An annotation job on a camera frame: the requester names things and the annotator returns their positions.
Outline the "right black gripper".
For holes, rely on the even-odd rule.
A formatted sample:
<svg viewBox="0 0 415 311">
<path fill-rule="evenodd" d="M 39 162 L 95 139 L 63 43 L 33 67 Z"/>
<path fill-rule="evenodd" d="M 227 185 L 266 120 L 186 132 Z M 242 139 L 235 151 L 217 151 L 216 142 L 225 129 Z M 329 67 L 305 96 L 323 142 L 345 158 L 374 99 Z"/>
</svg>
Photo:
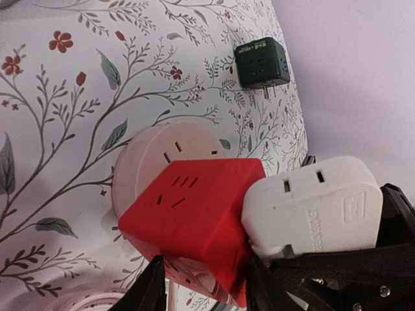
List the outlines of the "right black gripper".
<svg viewBox="0 0 415 311">
<path fill-rule="evenodd" d="M 399 187 L 381 191 L 376 248 L 276 260 L 277 283 L 317 310 L 414 310 L 414 208 Z"/>
</svg>

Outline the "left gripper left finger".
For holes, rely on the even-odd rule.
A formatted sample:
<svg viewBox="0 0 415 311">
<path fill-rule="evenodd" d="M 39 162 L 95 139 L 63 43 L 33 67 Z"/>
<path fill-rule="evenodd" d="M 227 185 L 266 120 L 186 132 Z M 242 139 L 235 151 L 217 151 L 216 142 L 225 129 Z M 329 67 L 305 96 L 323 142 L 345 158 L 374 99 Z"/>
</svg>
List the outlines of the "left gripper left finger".
<svg viewBox="0 0 415 311">
<path fill-rule="evenodd" d="M 112 306 L 112 311 L 165 311 L 165 266 L 155 256 L 130 289 Z"/>
</svg>

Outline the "white plug adapter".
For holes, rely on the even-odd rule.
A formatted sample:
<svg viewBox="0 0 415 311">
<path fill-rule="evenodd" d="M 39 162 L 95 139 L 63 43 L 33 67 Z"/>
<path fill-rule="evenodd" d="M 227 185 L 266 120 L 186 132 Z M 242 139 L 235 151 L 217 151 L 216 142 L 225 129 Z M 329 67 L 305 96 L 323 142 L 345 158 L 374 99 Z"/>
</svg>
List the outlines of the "white plug adapter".
<svg viewBox="0 0 415 311">
<path fill-rule="evenodd" d="M 256 181 L 241 223 L 263 260 L 372 249 L 383 195 L 364 162 L 340 156 Z"/>
</svg>

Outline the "dark green cube socket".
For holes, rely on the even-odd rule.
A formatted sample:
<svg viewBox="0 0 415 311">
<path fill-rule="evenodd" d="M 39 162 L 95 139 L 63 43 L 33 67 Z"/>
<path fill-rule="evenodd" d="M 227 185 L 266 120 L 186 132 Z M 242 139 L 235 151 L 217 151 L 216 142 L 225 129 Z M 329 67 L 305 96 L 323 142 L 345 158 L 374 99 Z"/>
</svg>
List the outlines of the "dark green cube socket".
<svg viewBox="0 0 415 311">
<path fill-rule="evenodd" d="M 244 89 L 268 90 L 291 81 L 285 49 L 272 37 L 245 43 L 234 50 L 239 83 Z"/>
</svg>

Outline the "red cube socket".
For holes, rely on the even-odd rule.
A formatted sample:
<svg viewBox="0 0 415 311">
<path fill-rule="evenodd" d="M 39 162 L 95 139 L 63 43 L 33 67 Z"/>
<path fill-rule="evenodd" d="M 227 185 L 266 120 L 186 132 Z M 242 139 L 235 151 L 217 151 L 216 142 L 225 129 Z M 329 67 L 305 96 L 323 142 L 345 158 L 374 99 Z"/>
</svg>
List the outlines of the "red cube socket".
<svg viewBox="0 0 415 311">
<path fill-rule="evenodd" d="M 175 161 L 122 215 L 119 229 L 146 259 L 162 256 L 172 282 L 245 307 L 253 251 L 241 213 L 247 190 L 264 176 L 255 158 Z"/>
</svg>

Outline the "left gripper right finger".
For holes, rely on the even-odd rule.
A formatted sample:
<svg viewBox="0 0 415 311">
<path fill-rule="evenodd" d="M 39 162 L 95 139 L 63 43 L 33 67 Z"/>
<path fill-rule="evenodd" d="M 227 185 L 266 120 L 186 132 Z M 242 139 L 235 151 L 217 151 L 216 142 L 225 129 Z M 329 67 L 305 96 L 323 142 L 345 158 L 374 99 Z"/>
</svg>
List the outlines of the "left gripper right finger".
<svg viewBox="0 0 415 311">
<path fill-rule="evenodd" d="M 289 270 L 299 274 L 308 270 L 303 258 L 277 260 L 267 266 L 259 255 L 252 255 L 246 271 L 246 302 L 248 310 L 306 310 L 304 302 L 287 293 L 288 282 L 283 274 Z"/>
</svg>

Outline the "round pink socket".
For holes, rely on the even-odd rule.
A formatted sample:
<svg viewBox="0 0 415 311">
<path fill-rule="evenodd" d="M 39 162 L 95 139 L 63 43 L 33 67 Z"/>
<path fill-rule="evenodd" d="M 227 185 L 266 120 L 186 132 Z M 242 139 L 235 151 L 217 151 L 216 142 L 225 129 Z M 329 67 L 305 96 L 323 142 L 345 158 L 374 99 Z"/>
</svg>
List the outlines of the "round pink socket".
<svg viewBox="0 0 415 311">
<path fill-rule="evenodd" d="M 178 121 L 139 132 L 123 149 L 113 174 L 112 203 L 121 217 L 142 192 L 176 160 L 225 158 L 216 135 L 191 121 Z M 220 292 L 214 276 L 201 263 L 164 257 L 165 273 L 172 282 L 207 296 Z"/>
</svg>

